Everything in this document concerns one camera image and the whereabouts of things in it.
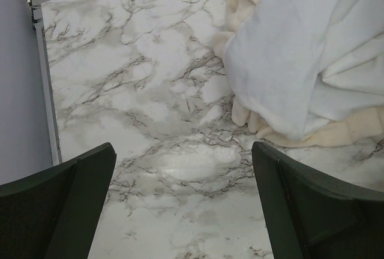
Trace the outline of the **grey pillowcase with cream trim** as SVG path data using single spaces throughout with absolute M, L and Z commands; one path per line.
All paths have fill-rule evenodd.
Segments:
M 226 0 L 232 120 L 283 147 L 383 134 L 383 0 Z

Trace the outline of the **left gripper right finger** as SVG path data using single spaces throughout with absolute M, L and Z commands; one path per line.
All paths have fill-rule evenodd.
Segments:
M 263 142 L 253 169 L 274 258 L 383 258 L 383 193 L 339 180 Z

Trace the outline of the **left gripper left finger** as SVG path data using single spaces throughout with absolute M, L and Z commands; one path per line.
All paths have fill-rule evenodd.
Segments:
M 87 258 L 115 164 L 104 143 L 1 185 L 1 258 Z

